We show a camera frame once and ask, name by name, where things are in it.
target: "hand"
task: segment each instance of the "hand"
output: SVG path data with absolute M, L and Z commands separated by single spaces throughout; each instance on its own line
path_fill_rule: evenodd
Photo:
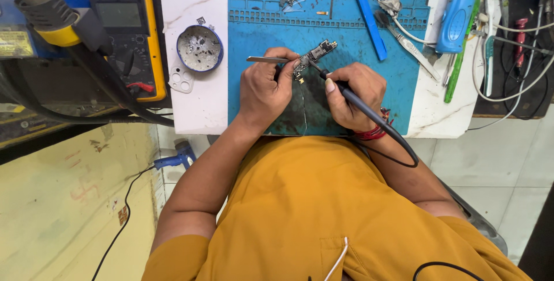
M 325 93 L 333 119 L 341 126 L 355 131 L 368 132 L 375 123 L 356 106 L 346 101 L 334 81 L 347 81 L 352 91 L 379 115 L 387 81 L 367 65 L 354 62 L 327 75 Z
M 275 64 L 256 62 L 240 76 L 240 118 L 251 130 L 262 134 L 283 112 L 293 96 L 293 70 L 300 55 L 285 47 L 268 49 L 264 57 L 287 58 L 275 81 Z

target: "blue silicone mat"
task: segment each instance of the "blue silicone mat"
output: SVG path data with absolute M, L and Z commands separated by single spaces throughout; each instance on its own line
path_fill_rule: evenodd
M 372 10 L 377 0 L 368 0 Z M 430 7 L 427 0 L 400 0 L 398 20 L 418 38 L 425 37 Z M 248 56 L 262 56 L 267 48 L 285 46 L 303 55 L 325 39 L 336 41 L 335 50 L 319 61 L 333 71 L 355 61 L 370 66 L 387 80 L 383 106 L 391 109 L 393 126 L 408 132 L 419 64 L 392 36 L 379 29 L 388 57 L 378 61 L 356 0 L 306 0 L 304 12 L 283 13 L 279 0 L 228 0 L 228 120 L 237 115 L 240 103 L 240 74 L 251 63 Z M 316 12 L 328 12 L 319 15 Z M 423 44 L 414 42 L 420 50 Z M 267 129 L 273 135 L 346 135 L 346 129 L 331 117 L 324 81 L 309 67 L 302 72 L 305 82 L 293 81 L 293 98 L 283 114 Z

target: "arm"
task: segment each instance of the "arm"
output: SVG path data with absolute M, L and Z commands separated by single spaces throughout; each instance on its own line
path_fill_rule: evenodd
M 216 215 L 240 161 L 290 102 L 292 73 L 300 64 L 299 55 L 279 47 L 268 49 L 264 56 L 286 57 L 291 61 L 282 68 L 278 81 L 274 80 L 274 64 L 256 63 L 242 73 L 239 113 L 177 182 L 160 214 L 151 252 L 180 235 L 211 239 Z
M 359 63 L 338 69 L 327 77 L 325 92 L 335 121 L 356 131 L 367 132 L 374 129 L 375 123 L 355 106 L 350 105 L 333 81 L 348 81 L 352 91 L 374 111 L 380 113 L 387 88 L 386 80 L 369 67 Z M 381 139 L 365 141 L 363 144 L 401 162 L 412 164 L 412 158 L 404 148 L 388 135 Z M 394 163 L 371 150 L 368 152 L 387 185 L 398 194 L 434 216 L 466 219 L 448 191 L 423 162 L 420 161 L 416 168 L 409 168 Z

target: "round tin container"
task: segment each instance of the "round tin container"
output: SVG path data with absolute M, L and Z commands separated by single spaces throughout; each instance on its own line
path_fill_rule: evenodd
M 207 72 L 221 63 L 223 44 L 209 27 L 191 25 L 177 38 L 177 54 L 187 68 L 195 72 Z

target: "red thread bracelet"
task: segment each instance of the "red thread bracelet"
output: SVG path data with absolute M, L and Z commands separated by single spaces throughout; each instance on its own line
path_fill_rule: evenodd
M 381 108 L 381 113 L 383 114 L 383 120 L 388 122 L 388 117 L 391 113 L 391 110 L 386 108 Z M 356 137 L 362 141 L 368 141 L 368 140 L 376 140 L 379 138 L 383 138 L 387 133 L 383 131 L 381 127 L 379 127 L 377 124 L 375 125 L 375 128 L 368 132 L 360 132 L 360 131 L 354 131 L 356 134 Z

